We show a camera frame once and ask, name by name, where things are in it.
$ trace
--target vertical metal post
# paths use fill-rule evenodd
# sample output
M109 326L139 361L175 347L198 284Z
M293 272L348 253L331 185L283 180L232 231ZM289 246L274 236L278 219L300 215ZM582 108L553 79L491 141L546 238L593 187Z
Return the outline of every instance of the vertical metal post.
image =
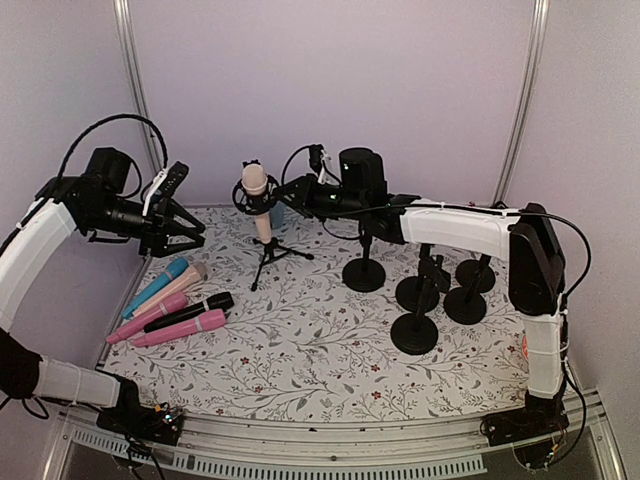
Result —
M127 71L127 78L131 89L131 97L133 99L134 107L138 115L150 118L144 89L142 88L136 45L133 39L129 0L113 0L113 6L116 13L116 25L118 26L118 38L120 39L122 58ZM151 165L151 171L155 175L162 169L162 161L158 153L156 142L153 140L153 132L147 125L142 123L140 124L140 131L142 133L147 157Z
M511 130L511 137L507 147L498 185L493 195L492 205L497 202L504 201L509 190L509 184L513 177L516 166L516 160L522 144L524 127L527 122L529 106L533 97L533 89L538 75L538 64L542 56L542 46L544 44L544 34L547 27L547 15L549 11L549 0L536 0L533 23L531 24L531 36L529 39L529 55L527 57L527 66L525 70L524 81L522 82L522 91L520 92L520 101L516 111L516 118Z

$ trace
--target white backdrop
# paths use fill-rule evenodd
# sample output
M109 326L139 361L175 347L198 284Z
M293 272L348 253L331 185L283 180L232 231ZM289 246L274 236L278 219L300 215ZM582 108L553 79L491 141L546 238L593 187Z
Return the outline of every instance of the white backdrop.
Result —
M389 188L490 201L522 83L533 1L131 4L149 110L192 174L180 199L229 203L242 160L368 146ZM306 168L306 155L291 173Z

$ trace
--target black stand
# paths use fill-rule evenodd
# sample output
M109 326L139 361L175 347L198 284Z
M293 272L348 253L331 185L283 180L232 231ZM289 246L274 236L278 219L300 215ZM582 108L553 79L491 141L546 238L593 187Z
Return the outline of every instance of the black stand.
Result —
M496 274L489 267L490 261L489 255L482 255L480 260L465 260L456 268L456 280L463 287L471 286L473 275L485 265L486 268L484 268L484 273L478 284L478 293L488 292L496 284Z
M480 323L487 313L487 303L479 293L479 285L485 271L489 268L491 257L483 255L478 262L478 268L473 274L468 287L458 287L451 290L444 298L444 311L457 323L475 325Z
M391 326L391 341L398 350L408 355L424 355L430 352L438 343L438 327L425 316L427 303L433 295L438 294L435 282L425 278L418 300L416 313L405 313Z
M356 258L347 263L342 269L342 281L356 292L373 292L384 285L387 277L384 267L369 258L373 237L364 233L360 237L362 258Z
M264 246L264 253L262 254L262 259L260 260L260 265L258 266L258 273L256 273L256 279L253 281L251 285L251 291L255 292L258 289L258 280L260 280L260 274L262 273L262 268L270 265L274 262L277 262L283 257L286 257L289 254L299 255L300 257L304 257L307 260L313 260L313 255L310 253L302 253L293 248L283 247L278 243L278 239L273 237L269 243L262 243L259 240L253 239L253 243L255 245L261 244ZM282 251L280 255L276 255L276 250Z
M442 270L442 255L436 257L435 263L431 259L431 245L423 243L420 246L420 263L418 275L407 277L396 287L396 301L405 310L415 312L418 310L418 299L422 292L425 277L431 278L437 288L430 290L425 312L430 312L438 306L440 301L439 291L447 293L451 286L451 275Z

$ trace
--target blue microphone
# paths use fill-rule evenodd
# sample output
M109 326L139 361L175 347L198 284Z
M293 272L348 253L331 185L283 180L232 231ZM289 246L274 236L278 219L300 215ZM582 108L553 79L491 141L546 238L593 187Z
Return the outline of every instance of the blue microphone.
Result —
M137 297L135 297L129 306L122 312L123 318L131 318L133 312L144 302L153 297L156 293L162 290L164 287L174 279L182 275L182 273L189 266L189 262L184 257L176 258L171 262L167 269L162 272L158 277L151 282L143 291L141 291Z

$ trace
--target microphone handle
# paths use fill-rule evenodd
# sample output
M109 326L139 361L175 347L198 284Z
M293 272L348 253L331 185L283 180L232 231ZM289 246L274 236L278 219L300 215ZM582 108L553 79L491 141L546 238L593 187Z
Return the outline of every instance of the microphone handle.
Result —
M176 323L184 322L185 320L196 317L205 310L206 308L204 302L196 303L195 305L191 305L190 307L183 308L182 310L178 310L177 312L170 313L169 315L165 315L164 317L156 318L151 323L145 325L144 331L145 333L149 333L155 330L160 330L161 328L170 327L171 325L175 325Z

